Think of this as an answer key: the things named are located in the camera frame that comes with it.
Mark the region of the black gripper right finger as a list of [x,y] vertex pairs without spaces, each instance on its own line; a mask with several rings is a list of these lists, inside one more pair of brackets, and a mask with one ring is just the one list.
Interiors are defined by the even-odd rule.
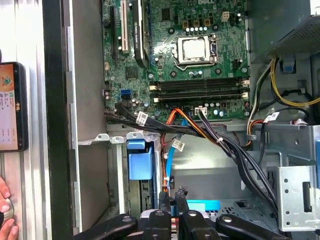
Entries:
[[220,240],[220,234],[227,236],[229,240],[289,239],[232,214],[221,214],[212,221],[206,212],[188,207],[187,194],[187,188],[179,186],[174,197],[174,216],[178,219],[180,240]]

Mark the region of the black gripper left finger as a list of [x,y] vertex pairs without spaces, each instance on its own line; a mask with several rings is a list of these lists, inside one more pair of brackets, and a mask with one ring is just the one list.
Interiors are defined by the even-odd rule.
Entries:
[[72,237],[73,240],[170,240],[172,215],[169,194],[160,192],[158,209],[149,209],[136,218],[116,215]]

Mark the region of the person hand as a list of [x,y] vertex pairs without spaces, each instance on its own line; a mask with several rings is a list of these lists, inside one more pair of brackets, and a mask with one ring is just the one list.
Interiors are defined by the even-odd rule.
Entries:
[[[4,179],[0,178],[0,213],[5,214],[10,210],[10,205],[7,199],[11,196],[10,190]],[[8,218],[0,224],[0,239],[1,240],[17,240],[19,235],[19,227],[15,223],[13,217]]]

